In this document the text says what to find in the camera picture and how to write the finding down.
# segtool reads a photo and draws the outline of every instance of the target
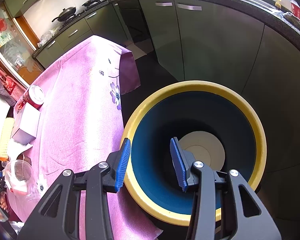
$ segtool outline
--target pot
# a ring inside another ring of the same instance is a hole
[[[82,6],[84,7],[88,7],[90,6],[91,4],[95,3],[95,2],[98,2],[99,0],[88,0],[86,1]]]
[[[58,17],[54,18],[52,22],[55,20],[58,20],[58,22],[64,22],[65,20],[69,19],[71,16],[73,16],[76,12],[77,8],[76,7],[69,7],[69,8],[64,8],[62,13],[59,14]]]

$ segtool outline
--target pan lid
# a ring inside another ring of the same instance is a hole
[[[59,17],[66,14],[67,12],[71,11],[75,7],[63,8],[62,13],[59,14]]]
[[[99,0],[88,0],[82,6],[89,6],[89,5],[91,5],[91,4],[95,3],[95,2],[98,2],[98,1]]]

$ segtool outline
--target white tile wall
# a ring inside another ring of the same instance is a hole
[[[24,14],[30,27],[40,39],[43,33],[62,23],[55,20],[63,8],[75,6],[77,13],[85,9],[81,5],[87,0],[39,0]]]

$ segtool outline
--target pink tablecloth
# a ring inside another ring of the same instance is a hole
[[[123,94],[140,85],[130,51],[92,36],[53,63],[34,85],[40,86],[46,97],[40,108],[37,138],[26,155],[42,185],[47,180],[50,186],[64,169],[89,170],[119,149],[123,132],[120,87]],[[8,194],[8,199],[25,221],[29,212],[18,209],[21,205],[13,193]],[[118,194],[108,193],[108,202],[116,240],[153,240],[162,232],[144,215],[125,187]],[[83,191],[81,240],[85,239],[84,224]]]

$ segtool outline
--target kitchen countertop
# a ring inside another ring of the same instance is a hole
[[[86,11],[84,14],[77,17],[75,20],[70,22],[68,25],[61,28],[44,46],[37,49],[32,56],[36,57],[50,42],[52,42],[56,36],[70,27],[72,24],[76,23],[77,21],[81,20],[85,16],[89,15],[90,13],[100,9],[103,6],[106,6],[110,3],[117,3],[124,0],[110,0],[104,2],[100,5],[97,5],[90,10]],[[297,47],[300,51],[300,30],[297,29],[294,25],[288,22],[284,17],[283,13],[277,10],[273,10],[271,8],[265,8],[260,6],[253,1],[248,0],[201,0],[210,3],[215,3],[219,5],[223,5],[234,10],[243,12],[251,17],[263,22],[265,25],[269,26],[273,30],[277,31],[283,37],[285,37],[288,41],[290,41],[295,47]]]

